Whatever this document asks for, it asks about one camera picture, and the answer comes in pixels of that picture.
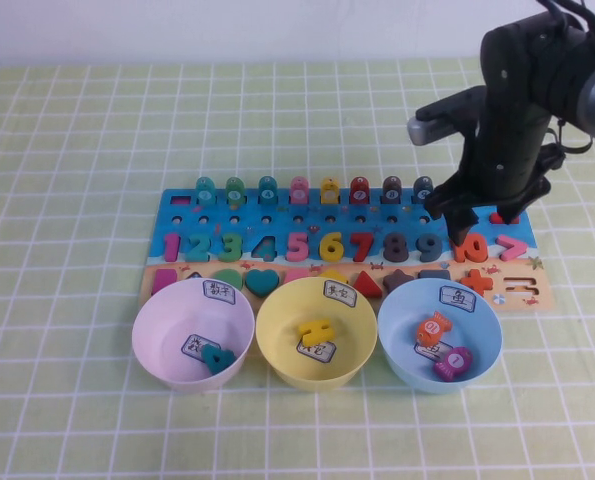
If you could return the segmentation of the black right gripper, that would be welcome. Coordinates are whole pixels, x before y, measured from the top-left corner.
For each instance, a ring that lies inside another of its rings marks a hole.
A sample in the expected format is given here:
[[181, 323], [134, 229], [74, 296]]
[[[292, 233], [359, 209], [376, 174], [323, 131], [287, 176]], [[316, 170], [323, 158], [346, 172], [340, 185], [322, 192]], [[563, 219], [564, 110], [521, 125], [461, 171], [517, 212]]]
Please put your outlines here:
[[523, 210], [549, 192], [537, 160], [551, 117], [538, 105], [486, 92], [460, 92], [423, 108], [423, 123], [438, 123], [433, 133], [464, 136], [457, 172], [424, 202], [432, 218], [445, 216], [454, 245], [479, 223], [473, 207], [494, 205], [494, 224], [517, 224]]

